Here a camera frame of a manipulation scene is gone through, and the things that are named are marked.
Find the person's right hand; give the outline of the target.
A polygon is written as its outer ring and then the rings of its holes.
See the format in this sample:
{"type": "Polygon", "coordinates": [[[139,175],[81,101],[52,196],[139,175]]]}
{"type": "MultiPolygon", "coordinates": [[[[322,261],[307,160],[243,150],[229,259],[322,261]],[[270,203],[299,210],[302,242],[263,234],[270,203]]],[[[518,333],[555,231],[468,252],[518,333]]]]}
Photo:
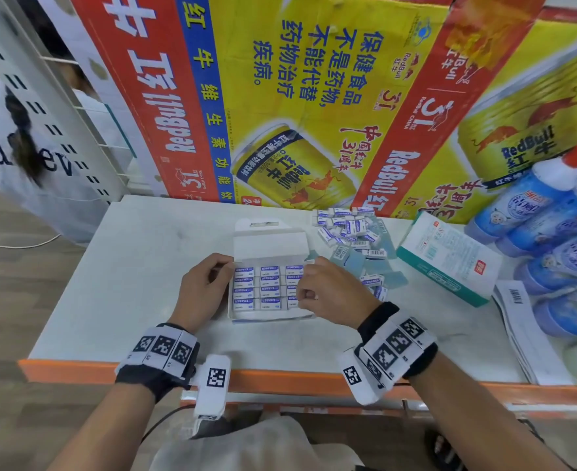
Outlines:
{"type": "Polygon", "coordinates": [[[315,316],[355,330],[381,304],[347,270],[323,257],[305,265],[298,288],[325,292],[327,313],[314,313],[315,316]]]}

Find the white cardboard eraser box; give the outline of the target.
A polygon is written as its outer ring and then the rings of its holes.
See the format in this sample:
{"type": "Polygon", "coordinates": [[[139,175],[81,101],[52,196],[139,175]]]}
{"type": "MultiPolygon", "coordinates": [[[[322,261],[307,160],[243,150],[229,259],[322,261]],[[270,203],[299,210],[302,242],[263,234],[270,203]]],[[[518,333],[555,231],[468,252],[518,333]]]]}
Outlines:
{"type": "MultiPolygon", "coordinates": [[[[235,268],[306,265],[310,253],[305,231],[289,227],[283,221],[271,218],[239,220],[235,226],[233,247],[235,268]]],[[[314,316],[308,310],[300,308],[280,313],[233,313],[230,292],[231,284],[228,296],[228,317],[233,323],[291,321],[309,319],[314,316]]]]}

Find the person's left forearm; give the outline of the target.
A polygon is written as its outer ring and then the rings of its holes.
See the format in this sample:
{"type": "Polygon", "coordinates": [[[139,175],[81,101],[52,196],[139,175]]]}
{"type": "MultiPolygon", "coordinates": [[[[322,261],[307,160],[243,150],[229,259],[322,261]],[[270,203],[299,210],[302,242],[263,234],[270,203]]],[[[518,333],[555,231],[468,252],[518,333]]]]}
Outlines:
{"type": "Polygon", "coordinates": [[[46,471],[130,471],[155,405],[145,386],[116,383],[46,471]]]}

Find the rows of erasers in box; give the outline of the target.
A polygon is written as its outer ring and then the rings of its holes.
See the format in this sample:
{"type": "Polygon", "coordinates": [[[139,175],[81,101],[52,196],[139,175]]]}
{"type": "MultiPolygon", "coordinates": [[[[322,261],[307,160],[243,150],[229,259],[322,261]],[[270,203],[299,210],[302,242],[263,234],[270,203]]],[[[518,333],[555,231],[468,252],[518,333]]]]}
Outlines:
{"type": "Polygon", "coordinates": [[[297,285],[304,268],[304,264],[236,268],[231,282],[231,311],[280,313],[298,309],[297,285]]]}

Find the loose pile of small erasers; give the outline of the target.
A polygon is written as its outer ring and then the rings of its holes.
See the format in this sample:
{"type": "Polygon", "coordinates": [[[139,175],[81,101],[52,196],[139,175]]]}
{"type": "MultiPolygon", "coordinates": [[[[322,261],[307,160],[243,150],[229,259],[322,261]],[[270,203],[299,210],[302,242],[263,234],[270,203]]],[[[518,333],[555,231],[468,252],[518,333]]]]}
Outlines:
{"type": "Polygon", "coordinates": [[[369,207],[315,209],[311,222],[318,237],[331,248],[330,261],[346,270],[384,301],[409,281],[392,262],[396,248],[383,220],[369,207]]]}

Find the left wristband with marker tags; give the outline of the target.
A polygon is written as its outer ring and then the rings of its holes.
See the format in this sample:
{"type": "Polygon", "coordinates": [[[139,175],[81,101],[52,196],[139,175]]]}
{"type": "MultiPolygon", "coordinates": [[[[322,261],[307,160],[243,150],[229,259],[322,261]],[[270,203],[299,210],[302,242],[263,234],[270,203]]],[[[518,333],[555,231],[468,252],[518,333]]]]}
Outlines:
{"type": "Polygon", "coordinates": [[[141,385],[159,403],[174,388],[190,389],[200,344],[183,327],[161,323],[147,329],[116,369],[116,384],[141,385]]]}

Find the wristband with marker tags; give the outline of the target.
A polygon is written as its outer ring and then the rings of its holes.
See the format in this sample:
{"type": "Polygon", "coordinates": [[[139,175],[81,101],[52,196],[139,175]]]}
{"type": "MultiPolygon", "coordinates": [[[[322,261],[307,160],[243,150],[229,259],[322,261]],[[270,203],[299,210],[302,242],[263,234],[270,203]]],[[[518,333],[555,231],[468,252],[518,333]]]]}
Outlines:
{"type": "Polygon", "coordinates": [[[399,380],[421,374],[437,355],[434,335],[395,304],[381,303],[358,327],[361,343],[338,356],[355,401],[377,403],[399,380]]]}
{"type": "Polygon", "coordinates": [[[116,384],[141,385],[159,403],[174,388],[190,389],[200,344],[183,327],[161,323],[147,329],[116,369],[116,384]]]}

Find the right wristband with marker tags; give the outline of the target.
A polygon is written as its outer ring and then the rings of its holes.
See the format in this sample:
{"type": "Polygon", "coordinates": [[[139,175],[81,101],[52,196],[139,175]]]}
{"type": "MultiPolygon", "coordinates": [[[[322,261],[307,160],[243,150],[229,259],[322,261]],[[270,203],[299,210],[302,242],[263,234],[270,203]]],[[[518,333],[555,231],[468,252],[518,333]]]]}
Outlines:
{"type": "Polygon", "coordinates": [[[338,356],[355,401],[377,403],[399,380],[421,374],[437,355],[434,335],[395,304],[381,303],[358,327],[361,343],[338,356]]]}

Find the white and teal carton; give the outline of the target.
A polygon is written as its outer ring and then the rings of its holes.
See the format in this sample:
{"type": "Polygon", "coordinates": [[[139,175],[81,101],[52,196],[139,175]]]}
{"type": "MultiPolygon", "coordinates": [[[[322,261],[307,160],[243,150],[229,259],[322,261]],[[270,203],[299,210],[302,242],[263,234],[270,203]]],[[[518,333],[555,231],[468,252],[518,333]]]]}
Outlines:
{"type": "Polygon", "coordinates": [[[493,294],[503,257],[435,216],[421,212],[397,257],[473,307],[493,294]]]}

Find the person's grey shorts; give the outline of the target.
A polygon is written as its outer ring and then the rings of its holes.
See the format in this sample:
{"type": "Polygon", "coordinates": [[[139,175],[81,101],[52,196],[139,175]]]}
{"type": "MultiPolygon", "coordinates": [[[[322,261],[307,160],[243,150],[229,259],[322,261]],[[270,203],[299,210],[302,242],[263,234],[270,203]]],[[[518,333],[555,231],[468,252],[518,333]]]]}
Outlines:
{"type": "Polygon", "coordinates": [[[312,444],[298,421],[272,414],[248,426],[201,421],[188,439],[159,449],[149,471],[358,471],[363,461],[342,443],[312,444]]]}

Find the yellow red drink carton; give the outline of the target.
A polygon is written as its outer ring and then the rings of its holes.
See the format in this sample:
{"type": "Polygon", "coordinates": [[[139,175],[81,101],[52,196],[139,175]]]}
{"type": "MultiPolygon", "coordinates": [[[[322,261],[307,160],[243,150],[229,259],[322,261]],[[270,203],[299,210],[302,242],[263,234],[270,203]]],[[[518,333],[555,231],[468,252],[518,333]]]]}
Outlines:
{"type": "Polygon", "coordinates": [[[466,223],[577,145],[577,0],[454,0],[353,206],[466,223]]]}
{"type": "Polygon", "coordinates": [[[446,21],[402,0],[71,0],[167,195],[349,207],[446,21]]]}

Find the person's black shoe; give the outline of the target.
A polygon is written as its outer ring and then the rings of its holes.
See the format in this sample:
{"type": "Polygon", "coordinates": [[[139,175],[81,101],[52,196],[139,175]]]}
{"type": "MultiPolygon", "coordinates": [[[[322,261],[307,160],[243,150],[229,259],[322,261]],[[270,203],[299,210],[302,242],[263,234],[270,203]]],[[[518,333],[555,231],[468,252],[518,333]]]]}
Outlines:
{"type": "Polygon", "coordinates": [[[438,471],[468,471],[449,441],[436,429],[426,429],[424,445],[427,455],[438,471]]]}

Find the stack of white paper sheets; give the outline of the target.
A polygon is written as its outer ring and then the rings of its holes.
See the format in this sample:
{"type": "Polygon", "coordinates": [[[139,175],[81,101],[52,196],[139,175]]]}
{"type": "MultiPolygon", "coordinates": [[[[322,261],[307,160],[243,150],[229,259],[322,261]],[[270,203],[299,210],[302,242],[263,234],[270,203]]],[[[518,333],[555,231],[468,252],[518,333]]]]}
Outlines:
{"type": "Polygon", "coordinates": [[[557,349],[537,324],[523,283],[498,280],[492,297],[501,311],[508,340],[529,383],[576,385],[557,349]]]}

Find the blue cleaner bottle orange cap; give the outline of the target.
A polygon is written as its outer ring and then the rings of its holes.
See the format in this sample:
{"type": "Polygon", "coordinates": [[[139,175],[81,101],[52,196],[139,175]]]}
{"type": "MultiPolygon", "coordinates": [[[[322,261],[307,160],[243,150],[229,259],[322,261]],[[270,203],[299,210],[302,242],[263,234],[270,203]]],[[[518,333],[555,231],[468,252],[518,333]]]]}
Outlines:
{"type": "Polygon", "coordinates": [[[535,163],[464,228],[465,235],[489,245],[564,197],[577,181],[577,145],[560,157],[535,163]]]}

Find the white metal shelf upright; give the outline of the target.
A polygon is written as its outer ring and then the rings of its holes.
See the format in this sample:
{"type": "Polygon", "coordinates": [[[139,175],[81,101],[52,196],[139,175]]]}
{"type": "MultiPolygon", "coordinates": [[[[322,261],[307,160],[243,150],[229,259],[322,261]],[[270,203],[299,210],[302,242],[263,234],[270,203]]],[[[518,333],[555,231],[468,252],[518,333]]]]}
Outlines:
{"type": "Polygon", "coordinates": [[[107,203],[128,189],[120,164],[53,63],[16,0],[0,0],[0,78],[29,112],[34,127],[73,163],[84,184],[107,203]]]}

